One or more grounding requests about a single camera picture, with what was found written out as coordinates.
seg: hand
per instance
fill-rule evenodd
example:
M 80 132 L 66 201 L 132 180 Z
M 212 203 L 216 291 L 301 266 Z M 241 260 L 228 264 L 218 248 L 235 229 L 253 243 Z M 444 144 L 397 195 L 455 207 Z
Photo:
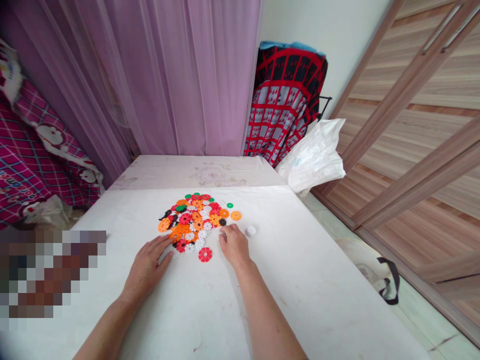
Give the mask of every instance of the hand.
M 157 236 L 142 246 L 136 254 L 119 299 L 127 303 L 140 305 L 152 292 L 172 261 L 173 252 L 169 252 L 159 265 L 159 258 L 172 243 L 169 235 Z
M 218 241 L 221 251 L 235 271 L 252 261 L 249 253 L 249 241 L 237 224 L 223 226 L 220 229 Z

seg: pile of plastic toy pieces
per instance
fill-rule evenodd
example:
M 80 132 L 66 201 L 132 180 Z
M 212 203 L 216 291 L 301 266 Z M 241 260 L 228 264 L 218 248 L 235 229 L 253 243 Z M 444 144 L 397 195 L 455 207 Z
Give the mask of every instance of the pile of plastic toy pieces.
M 223 201 L 216 202 L 208 194 L 199 192 L 185 195 L 159 219 L 158 231 L 171 230 L 173 247 L 179 253 L 196 254 L 201 262 L 212 258 L 212 250 L 205 247 L 205 241 L 212 229 L 227 225 L 227 219 L 238 221 L 242 218 L 239 211 L 230 211 L 234 205 Z

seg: pixelated area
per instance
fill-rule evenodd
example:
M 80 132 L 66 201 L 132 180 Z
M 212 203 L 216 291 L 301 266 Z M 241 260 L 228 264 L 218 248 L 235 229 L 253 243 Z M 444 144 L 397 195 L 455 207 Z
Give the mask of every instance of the pixelated area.
M 106 241 L 106 231 L 2 231 L 0 320 L 52 318 L 53 306 L 65 305 L 88 280 Z M 8 321 L 0 324 L 8 330 Z

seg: sheer curtain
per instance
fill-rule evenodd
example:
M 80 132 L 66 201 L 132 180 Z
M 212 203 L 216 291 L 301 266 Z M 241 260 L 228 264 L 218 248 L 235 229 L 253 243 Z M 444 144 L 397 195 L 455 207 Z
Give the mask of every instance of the sheer curtain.
M 128 166 L 129 149 L 242 154 L 262 0 L 11 0 L 9 6 L 10 22 L 27 38 L 9 29 L 4 36 L 20 59 L 39 58 L 40 65 L 24 67 L 34 82 L 43 69 L 51 74 L 75 117 L 65 123 L 74 134 L 81 128 L 98 155 L 90 156 L 112 178 Z

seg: pink plaid blanket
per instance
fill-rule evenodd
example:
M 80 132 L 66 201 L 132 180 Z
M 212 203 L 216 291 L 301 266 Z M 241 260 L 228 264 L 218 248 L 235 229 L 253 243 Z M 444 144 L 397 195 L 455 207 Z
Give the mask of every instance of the pink plaid blanket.
M 53 195 L 71 206 L 94 203 L 102 174 L 1 40 L 0 90 L 0 229 Z

